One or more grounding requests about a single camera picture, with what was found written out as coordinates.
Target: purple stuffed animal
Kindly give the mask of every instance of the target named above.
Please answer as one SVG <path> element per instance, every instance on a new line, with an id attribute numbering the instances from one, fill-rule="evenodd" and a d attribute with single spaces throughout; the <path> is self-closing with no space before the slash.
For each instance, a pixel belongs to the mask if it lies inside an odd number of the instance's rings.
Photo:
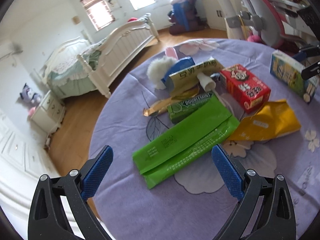
<path id="1" fill-rule="evenodd" d="M 22 93 L 20 93 L 20 97 L 22 100 L 28 104 L 32 104 L 33 106 L 38 106 L 42 100 L 40 94 L 34 92 L 27 83 L 24 84 L 22 89 Z"/>

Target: white fluffy pom-pom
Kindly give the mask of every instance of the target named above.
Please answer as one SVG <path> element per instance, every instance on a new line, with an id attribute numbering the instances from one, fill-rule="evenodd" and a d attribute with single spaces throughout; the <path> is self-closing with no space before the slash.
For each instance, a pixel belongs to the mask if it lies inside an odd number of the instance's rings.
<path id="1" fill-rule="evenodd" d="M 174 57 L 163 56 L 153 60 L 147 70 L 149 80 L 154 84 L 156 89 L 165 89 L 161 79 L 167 71 L 177 62 Z"/>

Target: wooden floor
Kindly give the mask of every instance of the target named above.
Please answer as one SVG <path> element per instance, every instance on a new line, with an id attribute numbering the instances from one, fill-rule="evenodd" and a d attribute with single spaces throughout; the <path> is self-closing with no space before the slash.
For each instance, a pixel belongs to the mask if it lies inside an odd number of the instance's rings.
<path id="1" fill-rule="evenodd" d="M 161 42 L 158 43 L 156 39 L 151 41 L 111 84 L 111 92 L 116 89 L 127 73 L 166 47 L 195 38 L 227 38 L 227 33 L 204 29 L 203 31 L 171 36 L 168 30 L 162 30 L 159 32 L 159 36 Z M 81 168 L 87 161 L 91 135 L 107 99 L 98 91 L 93 91 L 82 96 L 67 98 L 64 102 L 67 109 L 66 116 L 62 127 L 53 134 L 48 151 L 62 176 L 65 176 L 72 169 Z M 89 199 L 88 203 L 97 215 L 92 200 Z"/>

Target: green plastic wrapper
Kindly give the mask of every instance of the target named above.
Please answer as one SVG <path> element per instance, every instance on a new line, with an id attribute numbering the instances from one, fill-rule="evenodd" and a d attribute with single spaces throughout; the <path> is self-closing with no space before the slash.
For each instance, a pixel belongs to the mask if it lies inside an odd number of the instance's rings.
<path id="1" fill-rule="evenodd" d="M 149 189 L 225 141 L 239 121 L 213 96 L 204 106 L 133 153 Z"/>

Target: green package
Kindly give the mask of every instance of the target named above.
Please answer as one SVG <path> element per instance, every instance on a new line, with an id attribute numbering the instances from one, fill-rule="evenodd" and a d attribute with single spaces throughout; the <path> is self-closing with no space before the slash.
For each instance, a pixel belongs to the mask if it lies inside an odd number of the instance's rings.
<path id="1" fill-rule="evenodd" d="M 171 122 L 174 124 L 181 122 L 208 102 L 212 95 L 213 92 L 208 92 L 168 106 L 168 113 Z"/>
<path id="2" fill-rule="evenodd" d="M 213 96 L 204 106 L 140 150 L 133 161 L 149 189 L 226 140 L 239 121 Z"/>

